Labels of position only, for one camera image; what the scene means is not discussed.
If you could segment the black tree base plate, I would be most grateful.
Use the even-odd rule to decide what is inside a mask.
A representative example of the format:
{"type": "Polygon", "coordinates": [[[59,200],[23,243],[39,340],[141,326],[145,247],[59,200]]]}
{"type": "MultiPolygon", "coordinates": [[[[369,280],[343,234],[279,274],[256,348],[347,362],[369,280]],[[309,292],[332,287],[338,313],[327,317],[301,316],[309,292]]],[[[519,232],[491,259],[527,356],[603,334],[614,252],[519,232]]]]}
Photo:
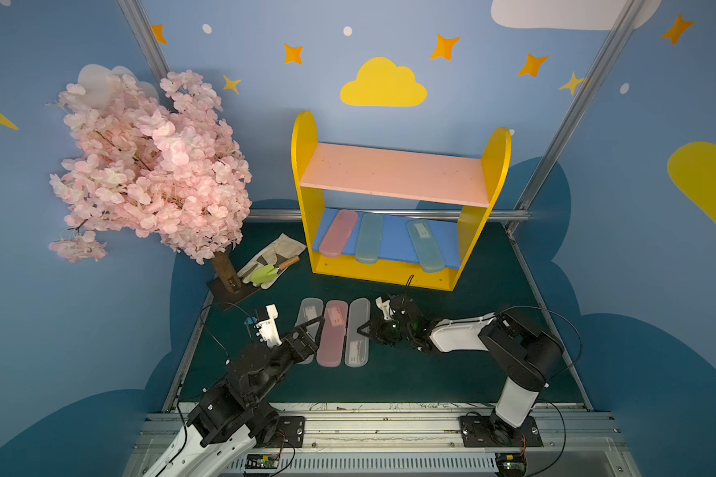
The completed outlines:
{"type": "Polygon", "coordinates": [[[259,287],[253,286],[251,283],[242,283],[240,287],[228,290],[222,280],[218,277],[209,281],[207,286],[209,291],[212,293],[213,302],[227,307],[238,305],[261,290],[259,287]]]}

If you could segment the white pencil case with label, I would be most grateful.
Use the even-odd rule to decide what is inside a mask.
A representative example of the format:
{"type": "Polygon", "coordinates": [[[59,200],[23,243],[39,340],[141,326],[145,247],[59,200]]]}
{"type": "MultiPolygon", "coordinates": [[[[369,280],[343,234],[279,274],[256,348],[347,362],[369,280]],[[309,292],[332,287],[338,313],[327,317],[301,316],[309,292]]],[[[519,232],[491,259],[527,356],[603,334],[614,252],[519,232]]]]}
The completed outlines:
{"type": "Polygon", "coordinates": [[[359,333],[359,328],[369,322],[371,303],[361,297],[349,304],[345,338],[344,363],[350,368],[361,368],[368,363],[369,339],[359,333]]]}

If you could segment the teal pencil case with label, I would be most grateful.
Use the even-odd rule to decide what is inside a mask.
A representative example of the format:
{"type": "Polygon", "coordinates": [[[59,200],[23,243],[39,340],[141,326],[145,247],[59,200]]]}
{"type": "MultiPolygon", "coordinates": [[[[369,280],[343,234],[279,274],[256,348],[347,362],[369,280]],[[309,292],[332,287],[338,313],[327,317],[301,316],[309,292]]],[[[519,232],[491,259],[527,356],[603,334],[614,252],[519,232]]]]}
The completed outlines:
{"type": "Polygon", "coordinates": [[[413,220],[407,222],[406,227],[422,270],[427,273],[442,271],[446,267],[445,260],[429,223],[413,220]]]}

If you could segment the white work glove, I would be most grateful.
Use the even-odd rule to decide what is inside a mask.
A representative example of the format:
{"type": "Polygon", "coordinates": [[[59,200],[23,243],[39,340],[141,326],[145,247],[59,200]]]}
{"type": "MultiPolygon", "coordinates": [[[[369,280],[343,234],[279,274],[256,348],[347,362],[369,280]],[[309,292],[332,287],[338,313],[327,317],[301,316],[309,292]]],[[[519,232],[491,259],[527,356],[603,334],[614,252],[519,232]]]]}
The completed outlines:
{"type": "MultiPolygon", "coordinates": [[[[262,268],[263,266],[267,266],[268,264],[272,264],[273,266],[280,266],[288,258],[293,258],[294,256],[300,257],[300,255],[305,250],[305,244],[303,244],[299,240],[290,238],[286,234],[281,234],[268,246],[258,252],[241,269],[240,278],[242,280],[242,283],[252,283],[250,282],[250,276],[258,268],[262,268]]],[[[269,289],[273,284],[274,282],[271,284],[264,285],[263,287],[256,287],[260,287],[262,289],[269,289]]]]}

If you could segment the pink blossom tree crown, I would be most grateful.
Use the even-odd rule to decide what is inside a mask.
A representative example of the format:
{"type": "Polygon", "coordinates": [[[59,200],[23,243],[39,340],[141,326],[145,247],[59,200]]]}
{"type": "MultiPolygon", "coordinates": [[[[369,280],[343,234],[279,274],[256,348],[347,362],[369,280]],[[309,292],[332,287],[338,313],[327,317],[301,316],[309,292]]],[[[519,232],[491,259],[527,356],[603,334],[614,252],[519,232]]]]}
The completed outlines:
{"type": "Polygon", "coordinates": [[[158,236],[197,264],[242,242],[252,174],[219,116],[220,95],[193,71],[170,72],[160,87],[171,107],[131,75],[108,76],[109,97],[99,105],[81,83],[59,94],[83,152],[50,177],[69,213],[67,234],[49,249],[68,262],[101,260],[107,250],[97,233],[123,229],[158,236]]]}

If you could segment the yellow shelf unit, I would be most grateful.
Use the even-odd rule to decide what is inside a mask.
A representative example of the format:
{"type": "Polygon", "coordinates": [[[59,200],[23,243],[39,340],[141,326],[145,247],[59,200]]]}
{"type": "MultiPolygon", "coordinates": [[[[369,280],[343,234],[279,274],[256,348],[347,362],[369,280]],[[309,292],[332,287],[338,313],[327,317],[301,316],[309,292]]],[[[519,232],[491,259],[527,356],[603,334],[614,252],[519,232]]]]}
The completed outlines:
{"type": "Polygon", "coordinates": [[[479,159],[372,149],[323,143],[314,115],[301,112],[292,129],[292,175],[313,272],[434,290],[452,291],[463,275],[479,236],[503,190],[510,167],[512,136],[495,129],[479,159]],[[362,216],[340,258],[319,251],[325,234],[327,192],[403,199],[461,207],[453,222],[383,216],[379,260],[360,264],[355,258],[362,216]],[[413,249],[407,222],[426,220],[446,267],[424,272],[413,249]]]}

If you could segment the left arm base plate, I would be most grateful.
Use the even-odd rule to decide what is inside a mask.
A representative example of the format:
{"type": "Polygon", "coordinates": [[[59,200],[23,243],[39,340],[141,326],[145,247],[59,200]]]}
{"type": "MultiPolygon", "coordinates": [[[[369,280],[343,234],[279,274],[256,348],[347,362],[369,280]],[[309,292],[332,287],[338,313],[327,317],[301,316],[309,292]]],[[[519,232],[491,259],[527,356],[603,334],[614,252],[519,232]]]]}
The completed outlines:
{"type": "Polygon", "coordinates": [[[304,445],[306,418],[283,415],[273,419],[263,430],[258,447],[274,448],[282,444],[300,449],[304,445]]]}

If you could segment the green pencil case lower shelf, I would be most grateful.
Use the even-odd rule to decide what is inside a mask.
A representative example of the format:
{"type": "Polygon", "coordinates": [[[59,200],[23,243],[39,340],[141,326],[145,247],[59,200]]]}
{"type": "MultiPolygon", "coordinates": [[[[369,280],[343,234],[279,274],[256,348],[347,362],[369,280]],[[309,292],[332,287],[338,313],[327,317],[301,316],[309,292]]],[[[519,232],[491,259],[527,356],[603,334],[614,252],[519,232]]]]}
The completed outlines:
{"type": "Polygon", "coordinates": [[[381,215],[364,214],[361,219],[355,258],[360,264],[375,264],[379,260],[383,238],[384,218],[381,215]]]}

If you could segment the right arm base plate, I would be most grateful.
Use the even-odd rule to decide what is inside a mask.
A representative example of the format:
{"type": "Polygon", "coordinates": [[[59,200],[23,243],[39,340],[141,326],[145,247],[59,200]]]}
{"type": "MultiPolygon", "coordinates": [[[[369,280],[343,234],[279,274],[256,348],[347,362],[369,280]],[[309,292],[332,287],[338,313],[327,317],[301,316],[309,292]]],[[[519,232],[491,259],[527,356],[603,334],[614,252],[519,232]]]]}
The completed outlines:
{"type": "Polygon", "coordinates": [[[515,429],[499,421],[496,415],[484,417],[471,411],[459,417],[459,432],[463,445],[467,448],[543,446],[538,425],[530,415],[515,429]]]}

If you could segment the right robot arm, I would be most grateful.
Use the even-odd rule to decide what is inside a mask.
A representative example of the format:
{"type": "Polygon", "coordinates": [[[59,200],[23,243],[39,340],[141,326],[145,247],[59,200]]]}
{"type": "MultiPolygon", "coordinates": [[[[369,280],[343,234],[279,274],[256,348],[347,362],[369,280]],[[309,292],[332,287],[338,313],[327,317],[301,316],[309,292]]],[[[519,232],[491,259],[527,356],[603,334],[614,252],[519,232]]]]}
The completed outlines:
{"type": "Polygon", "coordinates": [[[519,314],[519,306],[473,318],[429,319],[406,294],[383,295],[376,305],[381,314],[357,328],[359,335],[370,340],[388,346],[405,341],[423,353],[489,353],[506,374],[488,422],[501,439],[513,436],[526,423],[565,353],[561,340],[531,317],[519,314]]]}

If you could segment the brown tree trunk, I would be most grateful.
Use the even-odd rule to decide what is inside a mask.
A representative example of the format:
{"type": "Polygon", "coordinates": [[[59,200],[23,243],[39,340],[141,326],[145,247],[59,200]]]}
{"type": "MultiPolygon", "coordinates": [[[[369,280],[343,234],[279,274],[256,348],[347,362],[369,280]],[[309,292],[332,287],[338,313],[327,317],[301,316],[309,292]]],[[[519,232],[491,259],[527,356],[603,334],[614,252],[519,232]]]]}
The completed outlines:
{"type": "Polygon", "coordinates": [[[242,288],[242,282],[239,278],[230,258],[226,252],[219,250],[215,252],[211,258],[211,264],[215,270],[218,280],[226,291],[237,293],[242,288]]]}

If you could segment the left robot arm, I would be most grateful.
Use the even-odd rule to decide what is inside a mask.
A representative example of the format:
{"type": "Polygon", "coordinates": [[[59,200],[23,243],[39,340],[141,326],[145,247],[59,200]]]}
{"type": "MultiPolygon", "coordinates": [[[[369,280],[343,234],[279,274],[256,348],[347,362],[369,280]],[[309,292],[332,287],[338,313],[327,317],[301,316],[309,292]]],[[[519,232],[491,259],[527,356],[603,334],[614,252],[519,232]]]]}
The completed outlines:
{"type": "Polygon", "coordinates": [[[280,337],[263,331],[226,367],[226,375],[208,389],[182,419],[182,429],[145,472],[147,476],[219,476],[278,428],[278,412],[268,394],[292,366],[312,357],[323,331],[317,316],[280,337]]]}

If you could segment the clear white pencil case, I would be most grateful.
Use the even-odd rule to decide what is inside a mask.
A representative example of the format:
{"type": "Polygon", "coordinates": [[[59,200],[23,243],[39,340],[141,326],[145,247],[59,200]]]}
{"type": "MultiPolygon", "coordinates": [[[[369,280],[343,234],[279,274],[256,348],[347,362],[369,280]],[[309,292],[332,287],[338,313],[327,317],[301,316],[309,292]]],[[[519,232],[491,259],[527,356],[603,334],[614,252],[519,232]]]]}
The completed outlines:
{"type": "Polygon", "coordinates": [[[302,325],[302,323],[306,322],[307,320],[322,315],[323,310],[324,302],[320,298],[304,298],[302,300],[302,303],[300,304],[300,310],[298,310],[298,318],[296,318],[296,323],[294,323],[294,327],[300,327],[300,325],[302,325]]]}

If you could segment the pink pencil case shelf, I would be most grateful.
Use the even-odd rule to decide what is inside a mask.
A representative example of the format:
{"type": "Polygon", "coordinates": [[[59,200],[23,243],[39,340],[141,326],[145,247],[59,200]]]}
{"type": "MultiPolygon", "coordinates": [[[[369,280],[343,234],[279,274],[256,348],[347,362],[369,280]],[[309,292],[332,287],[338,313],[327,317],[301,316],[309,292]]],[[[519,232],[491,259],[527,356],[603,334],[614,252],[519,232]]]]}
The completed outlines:
{"type": "Polygon", "coordinates": [[[324,308],[324,324],[316,362],[324,368],[337,368],[343,357],[347,327],[348,304],[342,300],[330,300],[324,308]]]}
{"type": "Polygon", "coordinates": [[[327,228],[319,245],[319,251],[327,258],[340,258],[358,222],[359,214],[351,210],[328,209],[327,228]]]}

